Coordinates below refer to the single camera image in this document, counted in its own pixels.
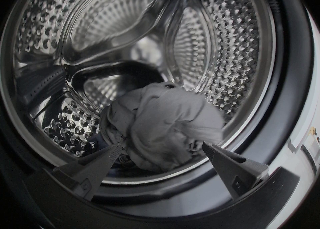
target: gray cloth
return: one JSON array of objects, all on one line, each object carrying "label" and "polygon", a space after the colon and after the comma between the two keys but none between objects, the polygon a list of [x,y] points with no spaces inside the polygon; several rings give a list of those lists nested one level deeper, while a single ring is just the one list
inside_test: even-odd
[{"label": "gray cloth", "polygon": [[187,163],[195,140],[222,140],[220,111],[203,96],[172,83],[153,83],[131,91],[107,107],[100,129],[108,142],[123,142],[125,152],[141,169],[166,172]]}]

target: crumpled fabric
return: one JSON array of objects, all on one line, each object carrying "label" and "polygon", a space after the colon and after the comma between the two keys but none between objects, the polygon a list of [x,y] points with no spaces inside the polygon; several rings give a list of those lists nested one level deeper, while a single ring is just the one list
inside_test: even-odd
[{"label": "crumpled fabric", "polygon": [[100,117],[105,142],[121,142],[137,167],[159,173],[190,161],[195,142],[220,143],[223,126],[221,112],[203,96],[167,82],[130,91]]}]

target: gray garment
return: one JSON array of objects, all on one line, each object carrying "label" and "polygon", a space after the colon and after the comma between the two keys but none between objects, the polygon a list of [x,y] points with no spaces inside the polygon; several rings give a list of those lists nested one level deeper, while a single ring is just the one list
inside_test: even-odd
[{"label": "gray garment", "polygon": [[195,140],[218,144],[224,125],[220,111],[203,96],[172,83],[153,83],[123,95],[101,120],[108,121],[101,128],[106,141],[123,141],[131,160],[154,172],[187,163],[192,158],[187,146]]}]

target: dark fabric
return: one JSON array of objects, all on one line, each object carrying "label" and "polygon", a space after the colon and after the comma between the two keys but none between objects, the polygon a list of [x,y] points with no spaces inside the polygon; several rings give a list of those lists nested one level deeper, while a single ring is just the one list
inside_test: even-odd
[{"label": "dark fabric", "polygon": [[223,122],[220,111],[203,96],[172,83],[153,83],[106,107],[100,125],[107,126],[100,130],[106,141],[121,141],[124,154],[139,168],[166,172],[192,158],[190,146],[196,140],[218,144]]}]

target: embossed pattern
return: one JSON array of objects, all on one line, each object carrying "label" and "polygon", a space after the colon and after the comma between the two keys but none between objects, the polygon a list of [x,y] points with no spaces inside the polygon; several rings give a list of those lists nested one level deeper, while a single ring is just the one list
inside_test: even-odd
[{"label": "embossed pattern", "polygon": [[154,0],[92,0],[78,18],[71,35],[80,51],[134,27]]},{"label": "embossed pattern", "polygon": [[62,27],[78,1],[30,0],[19,24],[15,59],[30,63],[57,58]]},{"label": "embossed pattern", "polygon": [[204,74],[207,46],[198,12],[190,7],[183,12],[173,50],[185,89],[194,90]]},{"label": "embossed pattern", "polygon": [[78,157],[96,150],[94,143],[87,139],[100,132],[99,119],[82,109],[74,99],[66,96],[60,111],[51,111],[48,107],[46,113],[57,114],[43,129],[55,143]]},{"label": "embossed pattern", "polygon": [[218,59],[205,95],[230,121],[254,79],[259,31],[250,0],[202,0],[217,34]]}]

